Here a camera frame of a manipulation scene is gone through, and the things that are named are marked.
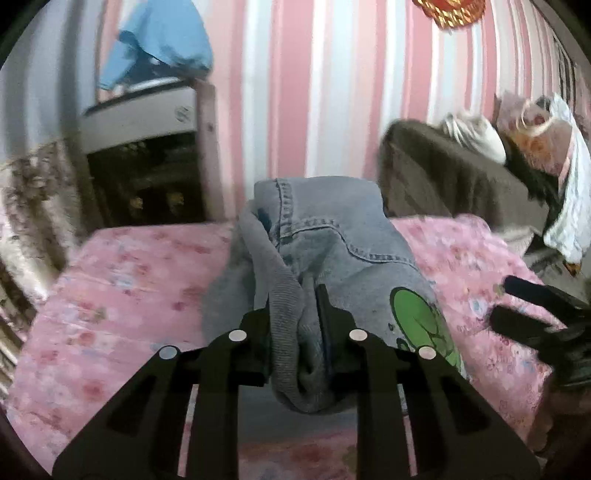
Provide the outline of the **person's right hand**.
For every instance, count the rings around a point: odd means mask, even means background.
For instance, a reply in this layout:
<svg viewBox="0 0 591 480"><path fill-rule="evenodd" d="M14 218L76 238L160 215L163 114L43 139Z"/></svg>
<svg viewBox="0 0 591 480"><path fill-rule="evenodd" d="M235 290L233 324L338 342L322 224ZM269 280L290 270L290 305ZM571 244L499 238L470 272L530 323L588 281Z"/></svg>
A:
<svg viewBox="0 0 591 480"><path fill-rule="evenodd" d="M554 453L578 433L590 432L590 387L565 388L555 374L544 382L528 447L537 453Z"/></svg>

